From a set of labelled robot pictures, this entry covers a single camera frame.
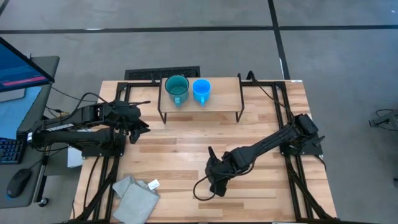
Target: computer monitor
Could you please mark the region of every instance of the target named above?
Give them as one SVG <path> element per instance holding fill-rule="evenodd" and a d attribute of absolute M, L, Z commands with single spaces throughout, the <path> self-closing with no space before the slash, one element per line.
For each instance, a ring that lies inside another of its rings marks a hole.
<path fill-rule="evenodd" d="M 54 82 L 54 78 L 0 37 L 0 101 L 24 96 L 25 88 Z"/>

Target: mug handle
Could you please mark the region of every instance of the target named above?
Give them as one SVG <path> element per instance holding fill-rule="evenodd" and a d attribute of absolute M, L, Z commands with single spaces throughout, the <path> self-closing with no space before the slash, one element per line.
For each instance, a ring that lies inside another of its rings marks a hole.
<path fill-rule="evenodd" d="M 180 105 L 181 105 L 180 97 L 174 98 L 174 103 L 175 103 L 175 105 L 176 105 L 177 107 L 180 106 Z"/>

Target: gray cloth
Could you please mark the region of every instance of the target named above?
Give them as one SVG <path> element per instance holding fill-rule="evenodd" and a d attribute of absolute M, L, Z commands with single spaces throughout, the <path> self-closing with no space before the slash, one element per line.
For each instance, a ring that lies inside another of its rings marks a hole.
<path fill-rule="evenodd" d="M 145 223 L 159 201 L 155 190 L 149 190 L 144 181 L 135 181 L 132 176 L 116 182 L 113 189 L 122 198 L 113 217 L 126 224 Z"/>

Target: computer mouse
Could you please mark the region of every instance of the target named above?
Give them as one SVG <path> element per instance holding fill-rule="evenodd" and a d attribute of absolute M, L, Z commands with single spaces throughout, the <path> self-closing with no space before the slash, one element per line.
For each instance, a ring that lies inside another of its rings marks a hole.
<path fill-rule="evenodd" d="M 32 171 L 30 169 L 20 169 L 17 171 L 7 185 L 7 195 L 12 198 L 20 196 L 31 175 Z"/>

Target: monitor screen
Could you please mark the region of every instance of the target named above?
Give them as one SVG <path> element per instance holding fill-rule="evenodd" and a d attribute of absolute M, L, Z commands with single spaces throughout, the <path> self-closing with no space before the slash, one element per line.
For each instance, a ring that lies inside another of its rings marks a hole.
<path fill-rule="evenodd" d="M 0 92 L 47 84 L 52 81 L 48 76 L 5 40 L 0 41 Z"/>

